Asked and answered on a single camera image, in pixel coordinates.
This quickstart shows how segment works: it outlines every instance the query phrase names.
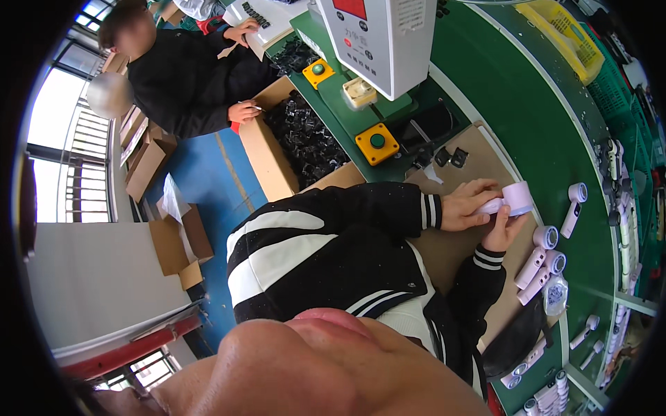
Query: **desk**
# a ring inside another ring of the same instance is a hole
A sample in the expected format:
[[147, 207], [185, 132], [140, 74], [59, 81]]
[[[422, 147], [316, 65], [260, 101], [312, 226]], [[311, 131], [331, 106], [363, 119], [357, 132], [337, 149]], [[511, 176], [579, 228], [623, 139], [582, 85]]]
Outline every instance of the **desk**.
[[[433, 97], [441, 97], [458, 117], [460, 128], [483, 120], [529, 182], [544, 223], [562, 224], [569, 208], [570, 184], [585, 182], [589, 190], [572, 238], [562, 238], [558, 246], [567, 254], [564, 275], [569, 282], [569, 308], [554, 327], [557, 338], [561, 333], [563, 339], [546, 351], [516, 389], [494, 384], [507, 414], [512, 414], [554, 377], [554, 373], [545, 376], [548, 370], [559, 369], [569, 360], [580, 364], [596, 339], [607, 339], [619, 254], [616, 231], [606, 224], [607, 200], [592, 151], [606, 137], [607, 129], [571, 67], [513, 7], [449, 2], [447, 8], [451, 13], [436, 22], [431, 78], [414, 100], [426, 106]], [[404, 179], [409, 160], [369, 166], [304, 77], [292, 74], [290, 78], [368, 182]], [[568, 339], [583, 329], [592, 313], [601, 317], [599, 328], [569, 356]], [[591, 382], [597, 379], [602, 357], [596, 356], [582, 371]]]

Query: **black jacket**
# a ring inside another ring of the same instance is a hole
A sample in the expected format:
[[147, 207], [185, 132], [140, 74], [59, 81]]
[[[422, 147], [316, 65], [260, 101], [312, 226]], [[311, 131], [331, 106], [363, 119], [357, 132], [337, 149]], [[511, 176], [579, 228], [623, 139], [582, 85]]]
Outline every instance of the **black jacket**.
[[[438, 195], [397, 182], [328, 187], [269, 202], [227, 240], [236, 320], [287, 321], [310, 308], [376, 319], [426, 294], [421, 256], [405, 237], [439, 228], [441, 221]], [[423, 308], [437, 358], [480, 386], [484, 398], [476, 345], [486, 332], [484, 316], [504, 287], [503, 255], [479, 245], [449, 294], [435, 292]]]
[[229, 127], [229, 106], [275, 80], [268, 59], [240, 45], [217, 59], [234, 44], [223, 33], [158, 30], [153, 47], [129, 63], [135, 104], [167, 132], [190, 138]]

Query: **blue floor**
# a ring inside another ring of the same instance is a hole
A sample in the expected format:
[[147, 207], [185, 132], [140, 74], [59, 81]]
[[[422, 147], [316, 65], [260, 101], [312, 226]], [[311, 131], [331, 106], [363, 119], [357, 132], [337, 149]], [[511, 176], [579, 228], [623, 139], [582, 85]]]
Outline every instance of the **blue floor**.
[[[216, 134], [222, 146], [218, 145]], [[226, 285], [226, 238], [250, 214], [251, 208], [259, 208], [267, 202], [240, 137], [229, 128], [216, 134], [179, 140], [174, 154], [145, 193], [147, 201], [155, 204], [162, 196], [164, 179], [170, 172], [187, 202], [198, 206], [215, 253], [201, 265], [208, 294], [202, 309], [210, 321], [201, 335], [213, 352], [217, 352], [220, 340], [236, 325]], [[223, 150], [228, 161], [223, 157]], [[241, 196], [243, 191], [249, 201]]]

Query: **worker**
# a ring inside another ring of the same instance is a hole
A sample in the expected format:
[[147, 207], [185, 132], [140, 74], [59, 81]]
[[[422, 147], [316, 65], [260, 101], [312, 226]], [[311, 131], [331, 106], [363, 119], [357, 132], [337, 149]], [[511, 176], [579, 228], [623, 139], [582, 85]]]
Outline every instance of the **worker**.
[[[130, 57], [127, 76], [146, 117], [171, 134], [190, 138], [260, 114], [251, 98], [277, 73], [268, 59], [260, 62], [248, 49], [244, 36], [258, 28], [256, 20], [247, 19], [208, 35], [158, 30], [144, 1], [120, 0], [98, 33], [100, 47]], [[218, 59], [235, 43], [241, 47]]]
[[92, 405], [137, 415], [489, 414], [476, 345], [527, 217], [502, 207], [446, 296], [405, 238], [488, 223], [474, 210], [500, 195], [494, 186], [479, 179], [439, 197], [387, 182], [264, 205], [228, 238], [239, 325], [217, 356], [145, 397], [98, 391]]

